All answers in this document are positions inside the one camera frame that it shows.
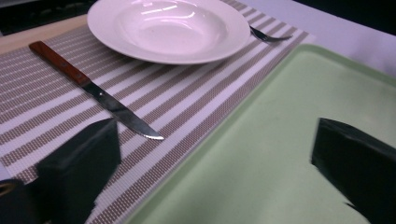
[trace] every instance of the placemat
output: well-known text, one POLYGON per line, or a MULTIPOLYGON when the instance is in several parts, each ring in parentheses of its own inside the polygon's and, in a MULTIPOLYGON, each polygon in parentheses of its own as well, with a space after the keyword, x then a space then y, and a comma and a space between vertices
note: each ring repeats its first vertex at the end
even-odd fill
MULTIPOLYGON (((96 201, 89 223, 119 223, 309 33, 234 0, 225 1, 277 45, 253 36, 234 56, 214 63, 164 65, 118 54, 87 26, 45 41, 93 82, 165 137, 148 140, 119 123, 122 163, 96 201)), ((28 48, 0 56, 0 162, 26 183, 34 165, 87 125, 111 115, 28 48)))

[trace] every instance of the green tray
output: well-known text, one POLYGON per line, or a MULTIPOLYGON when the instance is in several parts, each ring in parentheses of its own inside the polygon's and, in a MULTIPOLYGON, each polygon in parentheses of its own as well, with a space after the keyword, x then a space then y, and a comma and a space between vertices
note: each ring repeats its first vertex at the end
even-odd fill
POLYGON ((128 223, 368 223, 310 164, 318 118, 396 146, 396 79, 301 45, 128 223))

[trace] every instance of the plate rim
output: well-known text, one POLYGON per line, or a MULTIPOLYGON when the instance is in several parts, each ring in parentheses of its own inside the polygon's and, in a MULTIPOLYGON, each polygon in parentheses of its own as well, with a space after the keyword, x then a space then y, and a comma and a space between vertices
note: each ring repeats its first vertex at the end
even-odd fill
MULTIPOLYGON (((220 20, 222 20, 225 24, 226 24, 226 30, 227 32, 230 32, 230 30, 232 31, 237 30, 238 33, 235 33, 238 35, 238 38, 233 38, 235 39, 235 41, 233 42, 231 46, 231 48, 229 48, 228 50, 224 50, 221 51, 219 54, 214 54, 211 57, 197 57, 196 53, 192 53, 192 54, 187 54, 187 55, 180 55, 179 57, 175 56, 175 55, 169 55, 169 58, 166 58, 165 54, 161 54, 160 56, 158 56, 158 53, 156 52, 150 52, 147 51, 148 55, 142 55, 140 53, 136 53, 136 52, 131 52, 127 49, 122 48, 122 44, 117 44, 114 43, 114 41, 108 40, 106 38, 106 35, 108 35, 108 33, 111 33, 109 31, 104 31, 104 29, 100 29, 100 24, 101 22, 99 22, 99 20, 97 20, 97 16, 101 14, 101 11, 103 11, 103 7, 106 6, 107 4, 113 4, 114 0, 101 0, 101 1, 97 1, 95 2, 92 7, 90 8, 90 10, 88 11, 88 15, 87 15, 87 23, 88 23, 88 27, 91 30, 92 34, 104 45, 106 45, 107 47, 115 50, 118 53, 121 53, 123 55, 138 59, 138 60, 142 60, 142 61, 146 61, 146 62, 151 62, 151 63, 163 63, 163 64, 200 64, 200 63, 211 63, 211 62, 215 62, 215 61, 219 61, 222 59, 226 59, 228 57, 231 57, 232 55, 234 55, 236 52, 238 52, 239 50, 241 50, 248 42, 248 38, 250 36, 250 31, 248 29, 248 21, 246 20, 246 18, 239 12, 237 11, 235 8, 233 8, 232 6, 220 1, 220 0, 120 0, 120 2, 122 2, 123 4, 143 4, 143 3, 153 3, 153 2, 181 2, 181 3, 188 3, 188 4, 194 4, 197 7, 199 7, 202 10, 206 10, 209 11, 210 13, 213 13, 215 15, 217 15, 219 17, 220 20), (223 12, 219 13, 216 10, 227 10, 228 13, 233 13, 231 16, 233 17, 232 21, 237 21, 237 24, 244 24, 243 27, 240 27, 238 25, 238 27, 236 27, 234 24, 235 22, 232 22, 230 20, 226 20, 226 18, 224 18, 224 16, 222 15, 223 12)), ((111 19, 111 21, 107 21, 109 23, 114 23, 114 18, 111 19)))

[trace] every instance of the knife blade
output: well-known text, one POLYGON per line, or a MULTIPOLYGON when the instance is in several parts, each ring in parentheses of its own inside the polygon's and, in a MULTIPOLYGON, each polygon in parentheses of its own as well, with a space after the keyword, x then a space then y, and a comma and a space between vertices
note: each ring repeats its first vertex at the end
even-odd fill
POLYGON ((29 49, 44 58, 48 63, 61 70, 67 77, 72 79, 84 91, 90 94, 103 108, 111 112, 118 121, 123 123, 130 130, 150 139, 164 139, 159 133, 149 127, 145 121, 134 114, 134 112, 94 84, 86 75, 84 75, 84 73, 79 71, 75 66, 47 46, 44 42, 37 41, 32 43, 29 45, 29 49))

